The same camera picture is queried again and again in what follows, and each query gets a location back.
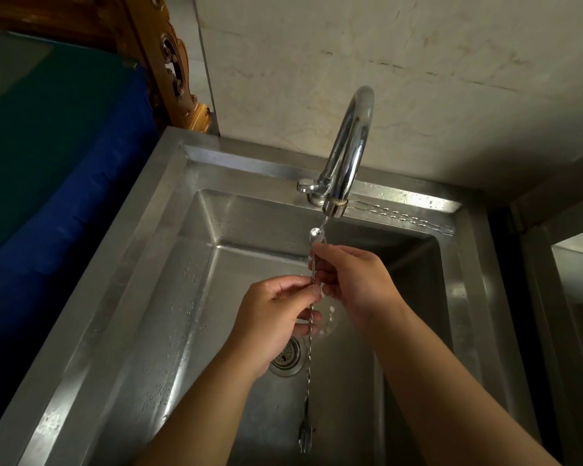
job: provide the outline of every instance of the wooden frame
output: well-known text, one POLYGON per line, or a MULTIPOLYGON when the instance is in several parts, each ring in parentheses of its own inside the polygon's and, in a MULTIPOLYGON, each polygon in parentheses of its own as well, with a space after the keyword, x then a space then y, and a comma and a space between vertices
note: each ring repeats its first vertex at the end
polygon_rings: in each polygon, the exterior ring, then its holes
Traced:
POLYGON ((0 0, 0 30, 117 52, 152 80, 158 119, 206 132, 210 109, 190 94, 188 55, 164 0, 0 0))

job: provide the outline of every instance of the curved faucet spout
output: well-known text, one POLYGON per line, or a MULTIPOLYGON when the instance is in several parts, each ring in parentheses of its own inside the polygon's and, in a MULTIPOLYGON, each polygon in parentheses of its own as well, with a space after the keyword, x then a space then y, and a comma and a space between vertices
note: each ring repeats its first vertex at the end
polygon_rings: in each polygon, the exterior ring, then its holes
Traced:
POLYGON ((343 117, 324 171, 317 180, 301 179, 297 188, 309 202, 322 206, 328 217, 343 216, 358 172, 373 116, 373 90, 360 87, 343 117))

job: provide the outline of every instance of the stainless steel sink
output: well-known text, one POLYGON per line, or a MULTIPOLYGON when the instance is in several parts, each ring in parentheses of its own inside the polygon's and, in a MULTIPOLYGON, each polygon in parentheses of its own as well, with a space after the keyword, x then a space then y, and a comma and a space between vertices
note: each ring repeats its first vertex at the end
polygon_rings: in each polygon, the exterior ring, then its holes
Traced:
MULTIPOLYGON (((323 214, 295 181, 322 165, 168 129, 1 420, 0 464, 132 460, 225 341, 249 284, 309 274, 308 231, 323 214)), ((361 169, 326 232, 378 254, 408 304, 537 436, 478 196, 361 169)), ((297 443, 304 368, 272 369, 250 393, 229 464, 423 463, 345 310, 328 297, 318 309, 313 448, 297 443)))

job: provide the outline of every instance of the faucet handle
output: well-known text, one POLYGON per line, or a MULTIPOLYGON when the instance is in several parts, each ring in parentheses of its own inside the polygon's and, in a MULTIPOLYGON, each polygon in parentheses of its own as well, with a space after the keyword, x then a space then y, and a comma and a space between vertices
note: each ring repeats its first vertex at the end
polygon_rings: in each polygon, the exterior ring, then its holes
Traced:
POLYGON ((311 178, 300 178, 296 183, 296 189, 305 194, 313 192, 318 187, 318 182, 311 178))

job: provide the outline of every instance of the sink drain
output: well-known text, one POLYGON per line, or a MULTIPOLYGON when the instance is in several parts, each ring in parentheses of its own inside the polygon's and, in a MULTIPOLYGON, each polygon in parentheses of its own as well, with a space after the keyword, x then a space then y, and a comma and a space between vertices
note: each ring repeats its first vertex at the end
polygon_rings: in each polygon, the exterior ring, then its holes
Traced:
POLYGON ((302 338, 290 338, 287 345, 270 363, 270 371, 284 378, 298 373, 306 359, 306 347, 302 338))

